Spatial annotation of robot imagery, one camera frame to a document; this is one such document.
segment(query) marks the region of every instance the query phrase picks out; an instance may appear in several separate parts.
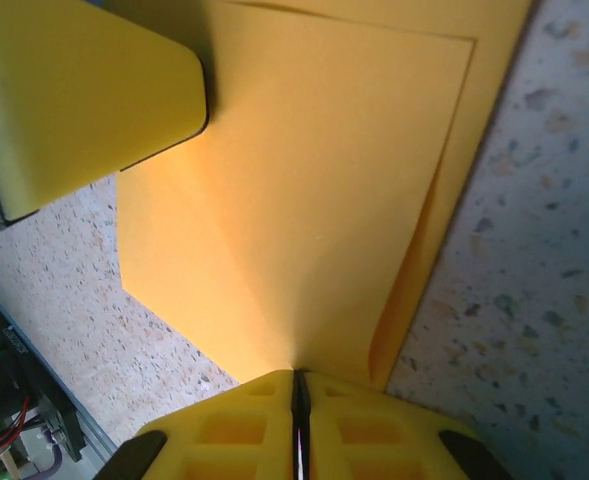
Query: square cutout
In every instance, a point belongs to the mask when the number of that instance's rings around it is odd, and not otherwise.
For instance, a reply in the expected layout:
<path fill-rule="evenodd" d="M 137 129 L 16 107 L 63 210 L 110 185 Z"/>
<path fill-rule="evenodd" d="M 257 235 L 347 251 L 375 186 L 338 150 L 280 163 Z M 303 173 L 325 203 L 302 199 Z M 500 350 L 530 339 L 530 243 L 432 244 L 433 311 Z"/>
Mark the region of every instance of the square cutout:
<path fill-rule="evenodd" d="M 337 424 L 346 445 L 395 445 L 404 440 L 390 417 L 343 417 Z"/>
<path fill-rule="evenodd" d="M 349 466 L 353 480 L 427 480 L 418 462 L 351 460 Z"/>
<path fill-rule="evenodd" d="M 220 461 L 190 462 L 185 471 L 185 480 L 254 480 L 256 478 L 256 463 L 230 462 L 225 458 Z"/>
<path fill-rule="evenodd" d="M 276 386 L 273 383 L 263 383 L 250 390 L 249 394 L 255 397 L 271 397 L 276 393 Z"/>
<path fill-rule="evenodd" d="M 221 412 L 210 414 L 200 428 L 197 443 L 218 445 L 260 445 L 267 419 L 263 415 Z"/>

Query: cable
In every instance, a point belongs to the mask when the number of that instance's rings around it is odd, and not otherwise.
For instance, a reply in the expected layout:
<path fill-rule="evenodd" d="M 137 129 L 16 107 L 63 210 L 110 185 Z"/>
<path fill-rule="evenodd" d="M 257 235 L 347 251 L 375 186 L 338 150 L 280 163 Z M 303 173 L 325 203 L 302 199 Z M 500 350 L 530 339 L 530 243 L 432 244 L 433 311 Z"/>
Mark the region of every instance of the cable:
<path fill-rule="evenodd" d="M 9 427 L 7 427 L 5 430 L 0 431 L 0 438 L 5 436 L 9 429 L 12 427 L 16 426 L 16 421 L 18 420 L 18 417 L 16 417 L 16 420 L 12 423 L 12 425 L 10 425 Z M 27 431 L 27 430 L 32 430 L 34 428 L 38 428 L 42 425 L 45 425 L 46 422 L 45 420 L 43 420 L 40 415 L 37 415 L 35 417 L 30 418 L 28 421 L 25 422 L 25 424 L 23 425 L 23 431 Z"/>
<path fill-rule="evenodd" d="M 47 470 L 43 470 L 42 472 L 31 475 L 25 480 L 45 480 L 47 478 L 52 478 L 54 474 L 59 471 L 61 465 L 63 464 L 63 452 L 61 451 L 61 447 L 58 445 L 58 443 L 56 443 L 54 438 L 52 438 L 52 433 L 49 430 L 45 430 L 43 433 L 45 434 L 47 441 L 52 444 L 54 463 Z"/>
<path fill-rule="evenodd" d="M 9 429 L 3 436 L 0 437 L 0 455 L 5 449 L 9 448 L 16 441 L 21 431 L 23 430 L 25 417 L 27 416 L 28 405 L 29 397 L 25 397 L 21 413 L 19 414 L 17 419 L 15 419 L 14 422 L 12 422 L 12 425 L 15 426 Z"/>

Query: folded paper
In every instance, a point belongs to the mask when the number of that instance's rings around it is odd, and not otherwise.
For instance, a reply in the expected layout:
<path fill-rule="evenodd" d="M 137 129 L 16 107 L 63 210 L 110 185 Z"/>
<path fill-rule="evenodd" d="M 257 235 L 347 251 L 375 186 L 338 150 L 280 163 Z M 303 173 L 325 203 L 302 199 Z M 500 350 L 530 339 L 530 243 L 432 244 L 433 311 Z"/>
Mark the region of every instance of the folded paper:
<path fill-rule="evenodd" d="M 119 175 L 124 287 L 239 381 L 308 367 L 382 388 L 509 49 L 448 160 L 473 38 L 371 25 L 354 2 L 176 2 L 171 20 L 135 3 L 111 8 L 203 52 L 213 110 Z"/>

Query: yellow plastic part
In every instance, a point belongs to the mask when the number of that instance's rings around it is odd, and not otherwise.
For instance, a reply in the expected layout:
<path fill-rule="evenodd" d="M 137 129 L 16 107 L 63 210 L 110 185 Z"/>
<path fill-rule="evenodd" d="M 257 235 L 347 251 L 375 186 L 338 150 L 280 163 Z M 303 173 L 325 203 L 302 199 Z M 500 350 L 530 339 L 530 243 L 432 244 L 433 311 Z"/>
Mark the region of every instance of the yellow plastic part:
<path fill-rule="evenodd" d="M 143 480 L 291 480 L 292 371 L 276 371 L 147 424 L 168 439 Z"/>
<path fill-rule="evenodd" d="M 125 289 L 241 382 L 382 390 L 529 4 L 107 0 L 216 87 L 203 135 L 119 175 Z"/>
<path fill-rule="evenodd" d="M 7 220 L 197 134 L 193 52 L 80 0 L 0 1 Z"/>
<path fill-rule="evenodd" d="M 438 437 L 464 424 L 394 397 L 318 374 L 310 395 L 311 478 L 467 480 Z"/>

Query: red wire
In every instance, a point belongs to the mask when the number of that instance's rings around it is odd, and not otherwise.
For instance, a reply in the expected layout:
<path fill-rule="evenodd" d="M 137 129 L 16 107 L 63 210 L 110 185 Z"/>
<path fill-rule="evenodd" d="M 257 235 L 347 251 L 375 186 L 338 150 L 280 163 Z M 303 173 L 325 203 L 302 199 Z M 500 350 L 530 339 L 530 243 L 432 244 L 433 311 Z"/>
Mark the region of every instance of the red wire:
<path fill-rule="evenodd" d="M 21 434 L 21 431 L 23 430 L 23 425 L 25 424 L 25 417 L 27 416 L 27 407 L 29 405 L 29 400 L 30 397 L 26 397 L 25 401 L 23 402 L 23 408 L 21 409 L 21 413 L 18 417 L 19 421 L 16 427 L 13 430 L 8 431 L 2 437 L 0 437 L 0 442 L 3 442 L 3 444 L 0 445 L 0 451 L 2 451 L 5 447 L 9 445 L 12 445 L 12 443 L 14 443 L 18 436 Z"/>

